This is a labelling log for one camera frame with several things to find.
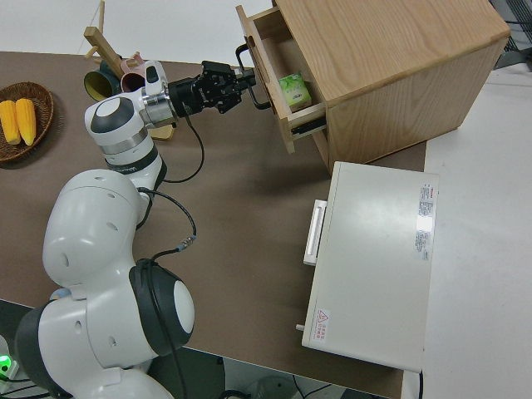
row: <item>white table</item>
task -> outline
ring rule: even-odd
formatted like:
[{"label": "white table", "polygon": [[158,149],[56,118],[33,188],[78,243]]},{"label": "white table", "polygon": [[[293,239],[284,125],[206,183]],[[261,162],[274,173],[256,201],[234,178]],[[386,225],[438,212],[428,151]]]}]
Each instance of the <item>white table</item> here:
[{"label": "white table", "polygon": [[[532,72],[493,71],[464,124],[430,140],[440,175],[425,399],[530,397]],[[408,374],[403,398],[417,397]]]}]

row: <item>teal mug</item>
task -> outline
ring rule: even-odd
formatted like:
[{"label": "teal mug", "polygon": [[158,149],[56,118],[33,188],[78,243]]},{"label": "teal mug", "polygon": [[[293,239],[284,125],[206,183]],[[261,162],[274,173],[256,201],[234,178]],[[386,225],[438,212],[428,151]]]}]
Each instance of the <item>teal mug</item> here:
[{"label": "teal mug", "polygon": [[101,62],[100,68],[85,75],[83,84],[87,94],[96,101],[121,93],[120,79],[105,61]]}]

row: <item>warning label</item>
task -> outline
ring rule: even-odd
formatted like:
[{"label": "warning label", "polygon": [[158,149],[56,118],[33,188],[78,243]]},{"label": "warning label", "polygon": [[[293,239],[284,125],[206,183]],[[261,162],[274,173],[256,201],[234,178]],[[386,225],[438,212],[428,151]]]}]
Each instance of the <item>warning label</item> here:
[{"label": "warning label", "polygon": [[437,191],[432,185],[425,184],[420,188],[414,249],[416,256],[423,260],[431,257],[436,196]]},{"label": "warning label", "polygon": [[325,309],[317,309],[314,316],[313,341],[325,342],[329,324],[330,312]]}]

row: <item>small green package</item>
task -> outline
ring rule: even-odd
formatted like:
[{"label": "small green package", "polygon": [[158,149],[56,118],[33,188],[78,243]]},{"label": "small green package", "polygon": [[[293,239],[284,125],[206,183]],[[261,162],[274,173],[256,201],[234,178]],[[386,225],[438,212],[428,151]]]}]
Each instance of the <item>small green package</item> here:
[{"label": "small green package", "polygon": [[290,110],[298,111],[312,105],[312,99],[301,73],[294,73],[279,79],[279,85]]}]

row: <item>yellow corn cob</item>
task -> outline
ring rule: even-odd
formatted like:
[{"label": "yellow corn cob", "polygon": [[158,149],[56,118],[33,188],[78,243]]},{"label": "yellow corn cob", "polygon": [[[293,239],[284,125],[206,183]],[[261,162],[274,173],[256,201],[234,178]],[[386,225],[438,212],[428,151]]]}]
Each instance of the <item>yellow corn cob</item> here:
[{"label": "yellow corn cob", "polygon": [[32,101],[27,98],[17,100],[16,106],[18,131],[26,145],[32,145],[37,133],[35,107]]},{"label": "yellow corn cob", "polygon": [[20,133],[18,133],[17,113],[15,103],[11,100],[0,102],[0,121],[2,122],[3,135],[8,144],[17,145],[20,143]]}]

